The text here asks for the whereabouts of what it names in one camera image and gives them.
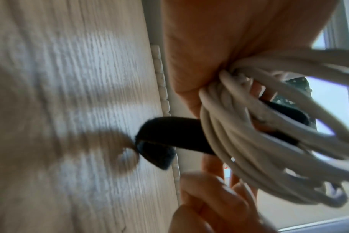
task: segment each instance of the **coiled cable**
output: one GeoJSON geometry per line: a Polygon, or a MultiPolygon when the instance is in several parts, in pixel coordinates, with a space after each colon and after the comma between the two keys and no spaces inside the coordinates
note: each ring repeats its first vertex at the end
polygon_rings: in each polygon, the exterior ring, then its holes
{"type": "Polygon", "coordinates": [[[317,158],[313,151],[349,160],[349,129],[270,71],[294,72],[349,86],[347,69],[349,52],[343,50],[274,51],[234,62],[230,72],[219,73],[220,82],[199,93],[201,124],[211,148],[235,175],[255,188],[294,203],[343,206],[348,198],[342,182],[349,182],[349,171],[317,158]],[[293,101],[334,135],[317,132],[252,97],[249,90],[254,80],[293,101]],[[256,130],[250,114],[299,144],[293,146],[256,130]]]}

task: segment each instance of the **palm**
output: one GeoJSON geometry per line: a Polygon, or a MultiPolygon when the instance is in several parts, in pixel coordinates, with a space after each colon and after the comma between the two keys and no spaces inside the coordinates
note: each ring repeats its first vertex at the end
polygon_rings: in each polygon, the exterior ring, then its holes
{"type": "Polygon", "coordinates": [[[309,46],[337,0],[163,0],[168,72],[198,116],[199,88],[230,62],[270,49],[309,46]]]}

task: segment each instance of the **bundle of white cable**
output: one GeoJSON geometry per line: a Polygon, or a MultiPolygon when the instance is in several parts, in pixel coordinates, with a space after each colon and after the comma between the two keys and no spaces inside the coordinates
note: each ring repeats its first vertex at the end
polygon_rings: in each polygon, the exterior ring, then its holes
{"type": "Polygon", "coordinates": [[[349,171],[331,166],[312,151],[349,160],[349,130],[310,97],[267,72],[294,72],[349,86],[349,74],[340,71],[342,67],[349,68],[348,51],[300,49],[241,59],[231,66],[234,76],[221,71],[220,82],[200,91],[200,118],[213,151],[245,183],[269,194],[294,203],[343,206],[347,195],[342,182],[349,182],[349,171]],[[319,133],[252,97],[253,80],[293,101],[335,135],[319,133]],[[299,144],[254,129],[249,112],[299,144]]]}

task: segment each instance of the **wood grain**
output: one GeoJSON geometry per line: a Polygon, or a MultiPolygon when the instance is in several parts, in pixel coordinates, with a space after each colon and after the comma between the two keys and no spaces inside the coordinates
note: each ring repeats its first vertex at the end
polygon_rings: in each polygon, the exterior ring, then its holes
{"type": "Polygon", "coordinates": [[[173,173],[132,149],[161,115],[139,0],[0,0],[0,233],[166,232],[173,173]]]}

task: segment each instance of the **skin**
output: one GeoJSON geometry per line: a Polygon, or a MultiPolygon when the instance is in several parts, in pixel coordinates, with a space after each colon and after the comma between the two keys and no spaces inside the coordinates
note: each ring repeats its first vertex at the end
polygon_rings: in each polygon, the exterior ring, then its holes
{"type": "MultiPolygon", "coordinates": [[[[162,0],[168,74],[174,91],[199,117],[200,88],[235,60],[269,50],[310,47],[338,0],[162,0]]],[[[251,95],[275,93],[254,82],[251,95]]],[[[257,122],[255,128],[270,131],[257,122]]],[[[258,220],[236,176],[227,187],[223,163],[204,155],[201,172],[181,175],[183,205],[170,233],[275,232],[258,220]]]]}

